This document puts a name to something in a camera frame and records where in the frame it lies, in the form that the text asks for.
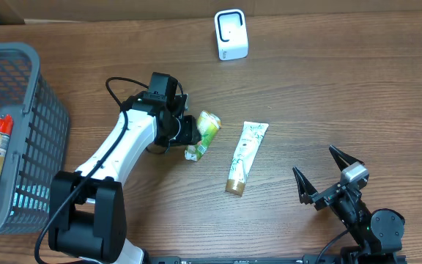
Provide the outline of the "green juice carton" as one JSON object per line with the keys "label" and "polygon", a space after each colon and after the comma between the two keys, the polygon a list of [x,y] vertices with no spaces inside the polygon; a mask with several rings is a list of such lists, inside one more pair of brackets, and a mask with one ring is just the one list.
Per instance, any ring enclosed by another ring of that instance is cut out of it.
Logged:
{"label": "green juice carton", "polygon": [[197,144],[187,146],[185,149],[185,159],[199,161],[206,153],[221,127],[221,119],[218,116],[208,111],[202,111],[197,119],[197,128],[201,134],[201,140]]}

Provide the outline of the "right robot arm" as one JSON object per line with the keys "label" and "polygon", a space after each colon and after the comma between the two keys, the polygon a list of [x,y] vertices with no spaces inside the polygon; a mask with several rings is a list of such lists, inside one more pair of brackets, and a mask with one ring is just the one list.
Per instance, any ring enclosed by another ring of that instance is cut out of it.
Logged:
{"label": "right robot arm", "polygon": [[340,180],[319,192],[295,166],[297,190],[302,204],[316,210],[330,208],[345,226],[345,231],[333,238],[310,263],[406,263],[402,250],[404,217],[389,208],[370,211],[362,201],[361,189],[369,181],[369,171],[363,161],[337,147],[329,147],[340,169]]}

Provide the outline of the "white cream tube gold cap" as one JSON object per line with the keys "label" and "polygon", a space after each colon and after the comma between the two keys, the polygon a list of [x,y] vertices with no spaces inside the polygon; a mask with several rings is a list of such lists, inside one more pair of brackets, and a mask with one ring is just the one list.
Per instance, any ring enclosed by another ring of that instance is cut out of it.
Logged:
{"label": "white cream tube gold cap", "polygon": [[243,123],[243,130],[232,158],[226,191],[239,197],[243,195],[251,166],[268,129],[267,123]]}

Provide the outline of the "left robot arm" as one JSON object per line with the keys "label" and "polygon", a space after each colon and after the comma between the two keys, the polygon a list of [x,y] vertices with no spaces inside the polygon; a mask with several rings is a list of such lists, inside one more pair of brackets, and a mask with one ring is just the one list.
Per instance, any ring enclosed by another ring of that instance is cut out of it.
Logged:
{"label": "left robot arm", "polygon": [[149,145],[169,149],[201,140],[196,118],[185,114],[187,100],[176,78],[154,72],[143,91],[117,103],[116,125],[92,157],[51,181],[50,218],[34,248],[38,263],[44,238],[77,263],[149,262],[127,239],[123,187]]}

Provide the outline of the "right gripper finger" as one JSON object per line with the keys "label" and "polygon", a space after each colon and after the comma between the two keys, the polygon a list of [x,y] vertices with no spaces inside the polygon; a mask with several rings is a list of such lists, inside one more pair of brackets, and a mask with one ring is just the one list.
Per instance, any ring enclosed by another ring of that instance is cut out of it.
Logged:
{"label": "right gripper finger", "polygon": [[334,161],[336,162],[338,168],[341,171],[343,171],[348,166],[351,166],[356,162],[358,162],[360,164],[364,164],[363,161],[344,153],[343,151],[341,151],[340,149],[338,149],[334,145],[329,146],[329,151],[330,151],[330,154],[332,155]]}
{"label": "right gripper finger", "polygon": [[317,190],[296,166],[292,167],[292,171],[295,176],[300,202],[303,204],[313,204]]}

